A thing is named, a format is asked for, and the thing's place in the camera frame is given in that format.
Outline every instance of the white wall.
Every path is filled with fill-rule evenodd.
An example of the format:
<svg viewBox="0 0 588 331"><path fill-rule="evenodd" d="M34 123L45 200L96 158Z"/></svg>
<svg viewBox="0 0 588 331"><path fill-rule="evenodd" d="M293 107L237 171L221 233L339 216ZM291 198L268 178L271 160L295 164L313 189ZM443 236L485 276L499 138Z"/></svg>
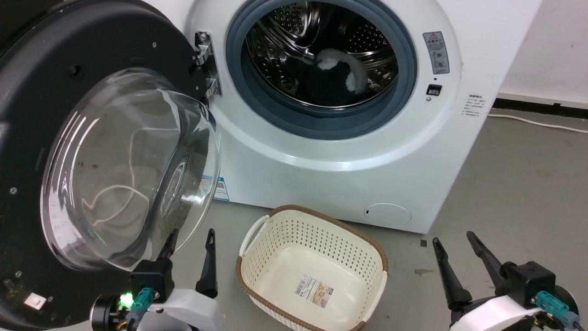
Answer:
<svg viewBox="0 0 588 331"><path fill-rule="evenodd" d="M588 109L588 0L543 0L498 97Z"/></svg>

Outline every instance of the door hinge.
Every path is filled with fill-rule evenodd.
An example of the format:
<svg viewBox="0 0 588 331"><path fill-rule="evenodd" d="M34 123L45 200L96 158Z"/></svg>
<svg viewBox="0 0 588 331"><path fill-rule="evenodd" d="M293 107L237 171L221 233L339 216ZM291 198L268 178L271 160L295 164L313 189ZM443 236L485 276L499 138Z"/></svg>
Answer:
<svg viewBox="0 0 588 331"><path fill-rule="evenodd" d="M194 44L196 45L196 64L202 67L206 77L205 96L222 95L211 34L206 31L196 32Z"/></svg>

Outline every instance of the black baseboard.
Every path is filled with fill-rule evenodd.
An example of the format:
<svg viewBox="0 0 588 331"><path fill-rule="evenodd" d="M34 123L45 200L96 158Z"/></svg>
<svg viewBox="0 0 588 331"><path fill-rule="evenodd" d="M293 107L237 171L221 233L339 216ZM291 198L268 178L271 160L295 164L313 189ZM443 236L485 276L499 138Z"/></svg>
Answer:
<svg viewBox="0 0 588 331"><path fill-rule="evenodd" d="M588 109L564 107L561 104L537 104L535 102L516 101L508 99L496 99L492 108L512 109L539 114L556 115L563 117L575 117L588 119Z"/></svg>

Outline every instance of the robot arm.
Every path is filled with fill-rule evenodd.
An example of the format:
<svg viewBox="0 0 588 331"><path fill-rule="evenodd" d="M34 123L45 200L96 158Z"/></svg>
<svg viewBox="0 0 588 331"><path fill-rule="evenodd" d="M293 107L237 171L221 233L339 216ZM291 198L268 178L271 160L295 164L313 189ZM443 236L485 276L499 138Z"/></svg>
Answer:
<svg viewBox="0 0 588 331"><path fill-rule="evenodd" d="M225 315L214 300L216 281L215 232L206 239L206 260L195 290L175 289L172 262L178 231L166 241L155 261L143 260L131 273L131 302L103 294L92 308L94 331L225 331Z"/></svg>
<svg viewBox="0 0 588 331"><path fill-rule="evenodd" d="M494 283L495 296L472 301L441 241L433 239L447 307L452 311L450 331L530 331L534 327L583 331L576 302L555 285L555 274L533 261L520 266L501 264L474 232L468 232L467 238Z"/></svg>

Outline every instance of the gray concrete floor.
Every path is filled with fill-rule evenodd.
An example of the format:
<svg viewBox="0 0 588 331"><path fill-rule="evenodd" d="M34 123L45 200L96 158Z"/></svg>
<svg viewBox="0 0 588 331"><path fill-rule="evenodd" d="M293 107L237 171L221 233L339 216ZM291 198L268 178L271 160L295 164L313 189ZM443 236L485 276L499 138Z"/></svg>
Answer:
<svg viewBox="0 0 588 331"><path fill-rule="evenodd" d="M543 123L588 129L588 121L507 112ZM588 313L588 134L489 118L430 233L424 236L353 224L384 248L386 290L365 330L446 330L449 311L431 239L439 237L462 285L477 299L493 294L472 230L502 261L537 261L557 275ZM257 308L235 278L239 246L264 208L216 201L186 249L174 256L177 287L192 288L204 260L208 228L217 235L218 301L228 330L289 330ZM428 247L421 247L420 240ZM89 330L84 323L64 331Z"/></svg>

